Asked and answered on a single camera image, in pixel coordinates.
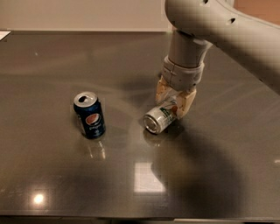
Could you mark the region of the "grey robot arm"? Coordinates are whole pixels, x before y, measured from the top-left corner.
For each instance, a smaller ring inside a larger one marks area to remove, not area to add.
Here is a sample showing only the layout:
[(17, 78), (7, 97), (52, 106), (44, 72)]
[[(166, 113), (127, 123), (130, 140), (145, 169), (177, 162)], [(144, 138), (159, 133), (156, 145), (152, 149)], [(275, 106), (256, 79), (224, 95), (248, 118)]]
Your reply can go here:
[(165, 0), (164, 10), (174, 31), (157, 84), (156, 102), (178, 92), (177, 117), (188, 112), (211, 46), (219, 47), (280, 93), (278, 25), (243, 14), (228, 0)]

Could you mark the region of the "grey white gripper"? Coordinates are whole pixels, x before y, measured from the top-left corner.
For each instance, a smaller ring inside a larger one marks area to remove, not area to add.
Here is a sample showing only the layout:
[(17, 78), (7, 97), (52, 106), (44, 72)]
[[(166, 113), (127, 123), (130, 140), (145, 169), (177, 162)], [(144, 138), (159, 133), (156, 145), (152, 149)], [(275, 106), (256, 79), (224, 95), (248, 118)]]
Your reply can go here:
[(204, 66), (204, 63), (197, 67), (179, 66), (165, 57), (163, 77), (157, 82), (156, 104), (176, 94), (176, 115), (178, 119), (183, 118), (193, 104), (197, 93), (194, 87), (201, 81)]

